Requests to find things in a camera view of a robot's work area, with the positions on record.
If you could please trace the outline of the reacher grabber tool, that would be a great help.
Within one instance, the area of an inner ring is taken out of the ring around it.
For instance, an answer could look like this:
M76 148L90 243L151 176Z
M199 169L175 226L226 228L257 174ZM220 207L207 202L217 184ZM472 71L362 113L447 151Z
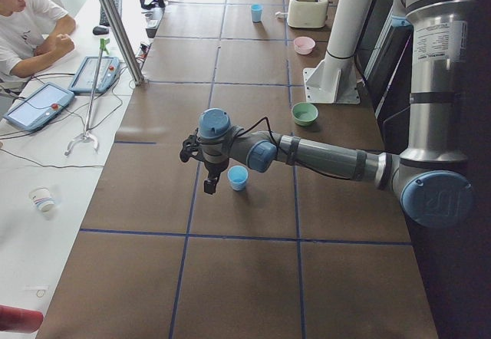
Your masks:
M107 53L107 44L110 42L109 38L101 38L100 39L100 47L99 47L99 54L97 57L97 63L94 69L94 78L93 78L93 84L91 87L91 95L90 95L90 100L88 103L88 109L87 109L87 114L85 118L85 124L84 124L84 130L82 133L77 135L75 138L73 138L70 143L67 146L66 151L64 152L65 156L69 156L74 149L75 145L77 143L90 143L92 142L94 145L94 150L98 151L99 147L99 141L98 138L91 133L91 130L89 128L90 123L91 123L91 114L92 114L92 109L93 109L93 104L94 104L94 97L96 94L96 89L97 89L97 80L99 77L99 72L101 69L101 62L102 62L102 56L103 53Z

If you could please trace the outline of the cream toaster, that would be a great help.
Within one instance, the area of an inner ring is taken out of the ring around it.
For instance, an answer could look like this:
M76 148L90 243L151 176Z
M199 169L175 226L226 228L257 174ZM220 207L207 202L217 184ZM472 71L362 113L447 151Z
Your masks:
M287 24L291 28L323 28L327 21L328 0L303 2L289 0Z

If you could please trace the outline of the seated person white shirt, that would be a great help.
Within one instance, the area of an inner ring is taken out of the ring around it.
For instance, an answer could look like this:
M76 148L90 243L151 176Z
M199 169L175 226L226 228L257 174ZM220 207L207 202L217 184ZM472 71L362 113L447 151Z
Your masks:
M75 49L76 21L52 0L1 0L1 82L21 82Z

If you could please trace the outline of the light blue cup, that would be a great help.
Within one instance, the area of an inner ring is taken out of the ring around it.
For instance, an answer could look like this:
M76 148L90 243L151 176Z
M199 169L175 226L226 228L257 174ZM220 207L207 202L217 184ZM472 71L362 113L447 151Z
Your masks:
M263 7L261 4L253 4L250 6L251 18L253 23L259 23L262 20Z
M242 191L246 188L249 173L244 166L232 166L228 170L227 177L233 190Z

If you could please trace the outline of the aluminium frame post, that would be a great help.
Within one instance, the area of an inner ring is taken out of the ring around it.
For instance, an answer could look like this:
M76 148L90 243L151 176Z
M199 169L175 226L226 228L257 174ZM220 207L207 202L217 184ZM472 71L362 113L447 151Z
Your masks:
M136 86L140 86L145 81L145 79L142 74L138 60L133 53L130 40L124 29L124 25L117 11L116 5L114 4L113 0L99 1L101 3L101 6L107 13L113 35L117 41L120 52L123 55L124 61L126 62L126 65L130 71L131 77L133 78L133 82Z

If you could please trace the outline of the black computer mouse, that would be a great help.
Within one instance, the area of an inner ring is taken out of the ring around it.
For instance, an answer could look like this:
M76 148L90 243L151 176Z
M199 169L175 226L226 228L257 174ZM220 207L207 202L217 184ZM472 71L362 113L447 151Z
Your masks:
M103 25L98 25L95 26L92 30L93 35L99 36L99 35L108 35L109 34L109 28L107 26Z

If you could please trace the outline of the red cylinder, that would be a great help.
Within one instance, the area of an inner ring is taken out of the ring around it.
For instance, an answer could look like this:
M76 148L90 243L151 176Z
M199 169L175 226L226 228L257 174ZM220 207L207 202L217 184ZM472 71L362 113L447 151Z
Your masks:
M1 306L1 331L30 334L40 328L43 320L40 311Z

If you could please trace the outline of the white mounting pillar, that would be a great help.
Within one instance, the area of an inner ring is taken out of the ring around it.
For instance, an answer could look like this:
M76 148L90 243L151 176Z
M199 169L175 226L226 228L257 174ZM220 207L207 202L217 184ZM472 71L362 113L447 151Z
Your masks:
M324 59L304 74L313 104L359 104L354 66L358 41L373 0L339 0Z

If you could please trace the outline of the near teach pendant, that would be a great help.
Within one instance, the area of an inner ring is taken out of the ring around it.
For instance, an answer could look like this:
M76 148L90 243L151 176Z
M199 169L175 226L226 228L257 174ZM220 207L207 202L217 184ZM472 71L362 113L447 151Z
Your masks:
M46 83L3 118L20 130L32 132L44 127L74 99L74 93L53 83Z

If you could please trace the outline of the far teach pendant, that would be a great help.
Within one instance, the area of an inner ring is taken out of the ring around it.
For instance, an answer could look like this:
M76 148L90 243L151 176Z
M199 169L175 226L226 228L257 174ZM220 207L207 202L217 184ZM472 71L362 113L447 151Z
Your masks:
M102 57L98 65L98 57L87 56L72 78L68 90L75 95L89 95L93 88L95 75L97 75L95 93L103 94L113 85L119 72L119 58Z

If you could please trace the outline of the paper cup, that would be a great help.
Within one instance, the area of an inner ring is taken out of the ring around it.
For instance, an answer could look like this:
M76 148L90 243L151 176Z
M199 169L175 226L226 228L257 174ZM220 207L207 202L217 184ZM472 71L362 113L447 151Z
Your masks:
M41 212L48 212L54 207L54 199L46 187L38 187L29 193L29 198Z

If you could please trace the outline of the green bowl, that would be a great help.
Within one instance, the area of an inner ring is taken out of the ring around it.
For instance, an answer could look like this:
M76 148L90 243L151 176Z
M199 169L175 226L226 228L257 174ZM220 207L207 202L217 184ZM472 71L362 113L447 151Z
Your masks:
M297 125L307 127L318 119L318 109L309 102L299 102L292 107L292 117Z

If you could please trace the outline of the pink bowl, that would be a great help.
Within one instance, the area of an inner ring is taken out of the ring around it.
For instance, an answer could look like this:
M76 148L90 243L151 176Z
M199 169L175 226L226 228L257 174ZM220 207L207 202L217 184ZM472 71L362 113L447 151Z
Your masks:
M293 40L294 50L297 54L308 55L312 53L315 48L315 41L306 36L300 36Z

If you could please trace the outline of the teach pendant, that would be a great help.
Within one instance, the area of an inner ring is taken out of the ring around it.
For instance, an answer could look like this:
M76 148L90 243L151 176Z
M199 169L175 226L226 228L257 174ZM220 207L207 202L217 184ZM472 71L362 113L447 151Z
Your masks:
M95 93L103 94L113 85L119 72L119 58L102 57L98 65L98 57L87 56L72 78L68 90L75 95L89 95L93 88L95 75L97 75Z
M53 83L46 83L3 118L20 130L32 132L44 127L74 99L74 93Z

